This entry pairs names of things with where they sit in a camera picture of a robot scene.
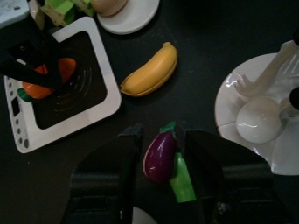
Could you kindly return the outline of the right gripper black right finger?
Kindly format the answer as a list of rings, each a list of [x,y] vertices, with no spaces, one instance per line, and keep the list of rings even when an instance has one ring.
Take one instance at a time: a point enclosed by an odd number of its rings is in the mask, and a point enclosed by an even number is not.
[[[191,174],[206,172],[213,195],[202,200],[207,224],[295,224],[274,190],[269,162],[247,147],[203,130],[185,136]]]

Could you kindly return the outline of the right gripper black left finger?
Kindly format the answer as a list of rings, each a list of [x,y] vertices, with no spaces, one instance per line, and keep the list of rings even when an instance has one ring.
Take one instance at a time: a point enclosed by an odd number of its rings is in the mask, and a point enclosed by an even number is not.
[[[60,224],[133,224],[145,130],[137,123],[80,161]]]

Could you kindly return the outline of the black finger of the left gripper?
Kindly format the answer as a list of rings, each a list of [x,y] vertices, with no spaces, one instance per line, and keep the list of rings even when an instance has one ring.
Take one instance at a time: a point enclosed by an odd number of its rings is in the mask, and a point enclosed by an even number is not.
[[[46,66],[47,73],[42,74],[27,65],[11,59],[0,63],[0,74],[15,80],[32,83],[46,88],[58,89],[60,87],[60,70],[59,64]]]
[[[26,65],[40,72],[42,74],[47,73],[47,65],[54,67],[55,64],[59,64],[59,56],[60,56],[60,44],[56,41],[55,37],[48,33],[43,32],[43,46],[42,46],[42,62],[39,64],[28,64]]]

